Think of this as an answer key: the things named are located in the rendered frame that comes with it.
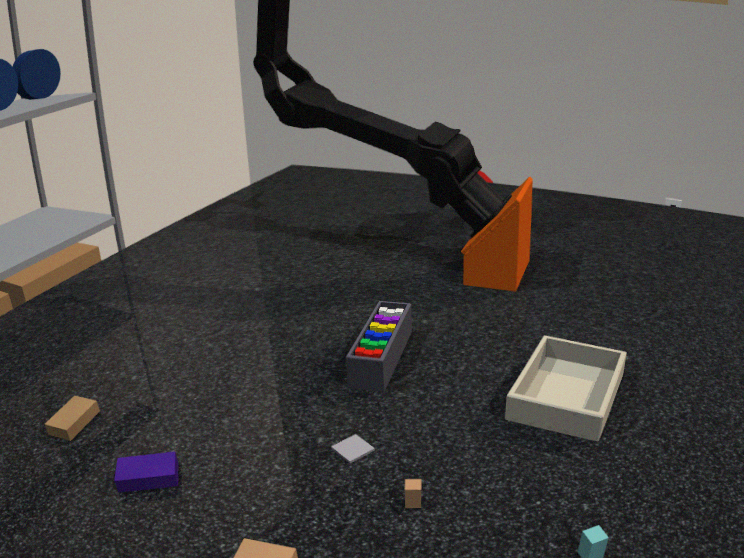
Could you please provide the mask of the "green fuse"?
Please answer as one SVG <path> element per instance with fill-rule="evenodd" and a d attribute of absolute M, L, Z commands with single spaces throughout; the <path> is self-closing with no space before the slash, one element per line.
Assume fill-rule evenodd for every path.
<path fill-rule="evenodd" d="M 376 341 L 370 341 L 370 339 L 362 339 L 360 342 L 360 347 L 365 348 L 365 350 L 375 351 L 376 349 L 376 350 L 383 350 L 384 352 L 387 344 L 388 344 L 388 341 L 380 340 L 379 342 L 376 342 Z"/>

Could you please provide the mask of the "yellow fuse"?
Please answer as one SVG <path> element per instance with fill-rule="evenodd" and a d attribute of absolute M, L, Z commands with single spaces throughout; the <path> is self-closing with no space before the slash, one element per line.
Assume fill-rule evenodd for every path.
<path fill-rule="evenodd" d="M 375 331 L 376 333 L 391 332 L 393 334 L 395 328 L 396 324 L 382 325 L 376 322 L 370 324 L 370 331 Z"/>

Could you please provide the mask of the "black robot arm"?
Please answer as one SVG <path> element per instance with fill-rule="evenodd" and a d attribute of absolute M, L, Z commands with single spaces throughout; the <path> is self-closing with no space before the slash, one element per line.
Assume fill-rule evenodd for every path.
<path fill-rule="evenodd" d="M 338 101 L 287 53 L 290 0 L 258 0 L 254 67 L 264 97 L 282 124 L 327 128 L 404 158 L 427 178 L 430 202 L 448 203 L 475 230 L 473 238 L 505 207 L 503 198 L 477 172 L 482 168 L 471 140 L 460 129 L 434 122 L 425 130 Z M 282 91 L 277 70 L 296 85 Z"/>

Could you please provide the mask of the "teal block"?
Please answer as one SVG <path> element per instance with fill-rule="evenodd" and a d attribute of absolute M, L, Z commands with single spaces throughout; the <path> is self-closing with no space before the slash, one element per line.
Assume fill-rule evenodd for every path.
<path fill-rule="evenodd" d="M 583 531 L 577 552 L 582 558 L 603 558 L 609 537 L 600 525 Z"/>

